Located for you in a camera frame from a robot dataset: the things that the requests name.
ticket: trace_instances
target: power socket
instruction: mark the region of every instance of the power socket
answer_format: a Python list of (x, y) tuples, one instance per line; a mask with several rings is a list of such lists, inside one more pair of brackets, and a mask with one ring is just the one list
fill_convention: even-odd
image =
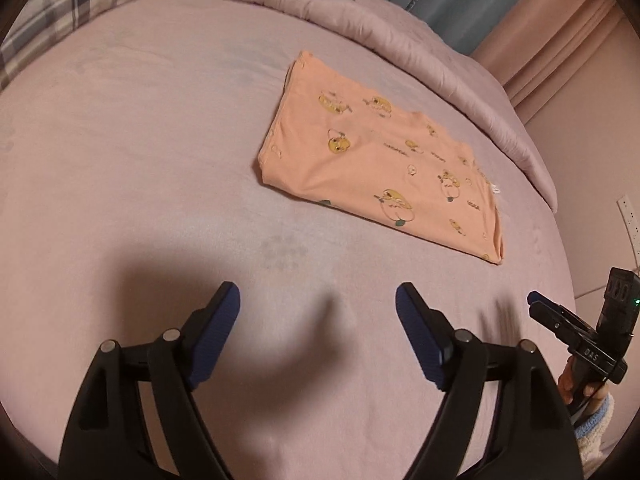
[(636, 257), (636, 267), (640, 267), (640, 226), (638, 225), (638, 217), (634, 211), (634, 206), (627, 195), (618, 199), (618, 207), (625, 221), (626, 232), (629, 234), (629, 240)]

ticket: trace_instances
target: pillow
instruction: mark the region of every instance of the pillow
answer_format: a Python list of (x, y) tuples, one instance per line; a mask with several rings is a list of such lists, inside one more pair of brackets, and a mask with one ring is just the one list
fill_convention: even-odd
[(131, 0), (28, 0), (0, 45), (0, 90), (76, 28)]

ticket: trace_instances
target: beige wall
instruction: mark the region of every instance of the beige wall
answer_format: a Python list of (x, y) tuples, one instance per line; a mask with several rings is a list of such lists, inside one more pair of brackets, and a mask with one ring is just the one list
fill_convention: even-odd
[[(526, 126), (558, 188), (556, 220), (575, 295), (604, 285), (611, 267), (634, 268), (616, 204), (627, 193), (640, 211), (640, 39), (626, 19)], [(591, 324), (602, 295), (576, 302)], [(616, 413), (605, 445), (622, 436), (640, 406), (640, 342), (627, 357), (629, 372), (612, 388)]]

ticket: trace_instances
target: pink curtain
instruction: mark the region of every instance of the pink curtain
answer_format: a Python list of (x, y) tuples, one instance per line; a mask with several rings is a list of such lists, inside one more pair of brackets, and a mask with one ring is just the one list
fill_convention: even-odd
[(622, 17), (615, 0), (520, 0), (472, 57), (504, 86), (526, 124)]

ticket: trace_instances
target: bed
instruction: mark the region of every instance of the bed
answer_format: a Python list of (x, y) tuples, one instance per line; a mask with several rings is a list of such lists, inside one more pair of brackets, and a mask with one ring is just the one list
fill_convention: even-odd
[[(51, 459), (100, 342), (180, 326), (223, 280), (242, 311), (196, 400), (237, 479), (404, 475), (442, 394), (396, 317), (399, 283), (453, 326), (530, 338), (564, 367), (526, 305), (539, 290), (574, 309), (555, 190), (498, 83), (383, 0), (320, 1), (335, 19), (291, 2), (137, 0), (0, 94), (0, 396)], [(386, 43), (367, 32), (381, 22)], [(261, 184), (256, 156), (302, 50), (472, 147), (496, 187), (503, 264)], [(465, 466), (494, 395), (489, 384)]]

